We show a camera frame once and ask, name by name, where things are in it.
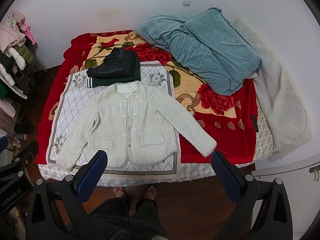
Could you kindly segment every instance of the light switch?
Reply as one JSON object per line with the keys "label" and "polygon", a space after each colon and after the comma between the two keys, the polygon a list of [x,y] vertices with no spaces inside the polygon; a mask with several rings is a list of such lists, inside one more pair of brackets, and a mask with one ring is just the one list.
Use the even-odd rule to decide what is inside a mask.
{"label": "light switch", "polygon": [[190,6],[190,4],[191,4],[191,0],[183,0],[182,5]]}

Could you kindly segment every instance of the flip-flop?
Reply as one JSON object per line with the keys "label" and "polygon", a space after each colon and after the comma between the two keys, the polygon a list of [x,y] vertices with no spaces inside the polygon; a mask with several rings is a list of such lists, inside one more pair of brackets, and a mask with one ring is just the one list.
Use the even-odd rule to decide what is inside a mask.
{"label": "flip-flop", "polygon": [[150,187],[151,187],[151,186],[153,186],[153,188],[147,189],[146,194],[147,194],[148,192],[151,192],[151,193],[153,194],[153,200],[154,200],[154,199],[156,198],[156,196],[158,195],[158,189],[157,189],[156,185],[154,185],[154,184],[150,185]]}
{"label": "flip-flop", "polygon": [[127,193],[125,192],[125,189],[122,189],[122,188],[120,188],[120,187],[113,187],[113,190],[114,190],[114,189],[116,189],[116,190],[114,191],[116,197],[117,197],[117,192],[120,190],[120,191],[122,191],[122,192],[125,194],[126,198],[128,198]]}

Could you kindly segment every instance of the blue blanket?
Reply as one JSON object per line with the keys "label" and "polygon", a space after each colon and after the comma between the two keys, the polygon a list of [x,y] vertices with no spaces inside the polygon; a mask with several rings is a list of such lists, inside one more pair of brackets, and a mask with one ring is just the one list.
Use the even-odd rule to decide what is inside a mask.
{"label": "blue blanket", "polygon": [[258,54],[219,8],[193,18],[154,16],[133,31],[149,44],[170,52],[220,95],[235,93],[244,79],[262,66]]}

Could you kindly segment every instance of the person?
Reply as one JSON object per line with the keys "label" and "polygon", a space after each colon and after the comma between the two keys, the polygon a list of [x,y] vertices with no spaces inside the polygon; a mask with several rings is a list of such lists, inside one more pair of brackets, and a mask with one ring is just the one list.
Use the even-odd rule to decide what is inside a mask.
{"label": "person", "polygon": [[[131,217],[131,203],[123,187],[114,187],[116,197],[104,201],[89,217],[96,229],[106,240],[169,240],[159,222],[158,207],[154,201],[157,188],[151,185],[143,199],[137,202],[136,212]],[[69,233],[80,239],[71,227]]]}

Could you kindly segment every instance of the black pants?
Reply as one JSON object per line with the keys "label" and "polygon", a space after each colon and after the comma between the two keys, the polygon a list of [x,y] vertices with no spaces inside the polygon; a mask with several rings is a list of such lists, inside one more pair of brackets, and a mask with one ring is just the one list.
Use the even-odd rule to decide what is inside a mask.
{"label": "black pants", "polygon": [[[97,208],[90,212],[89,216],[94,214],[103,214],[108,216],[121,216],[127,218],[129,216],[128,211],[131,209],[131,203],[124,198],[111,198],[101,203]],[[136,204],[136,212],[131,219],[144,220],[148,224],[157,228],[157,231],[161,233],[161,236],[167,237],[168,233],[159,222],[158,207],[155,201],[151,199],[142,199]]]}

